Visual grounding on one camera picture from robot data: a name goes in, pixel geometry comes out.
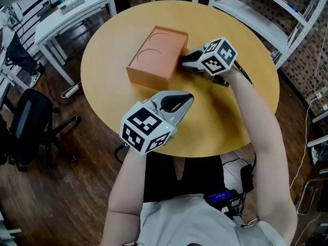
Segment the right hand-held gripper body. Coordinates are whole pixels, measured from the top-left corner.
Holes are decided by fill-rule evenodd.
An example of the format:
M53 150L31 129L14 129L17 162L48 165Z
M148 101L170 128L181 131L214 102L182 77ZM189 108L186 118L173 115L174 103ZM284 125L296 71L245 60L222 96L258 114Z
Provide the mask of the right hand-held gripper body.
M231 69L237 56L237 50L225 37L215 38L196 62L197 68L203 70L213 83L228 87L229 83L220 75Z

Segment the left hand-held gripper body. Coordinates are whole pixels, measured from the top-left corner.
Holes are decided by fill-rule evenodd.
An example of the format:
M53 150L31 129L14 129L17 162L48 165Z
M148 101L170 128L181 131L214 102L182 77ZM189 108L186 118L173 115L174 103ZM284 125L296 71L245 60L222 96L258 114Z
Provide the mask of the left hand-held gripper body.
M160 115L155 103L137 102L122 118L120 138L139 154L147 154L163 145L176 133L175 126Z

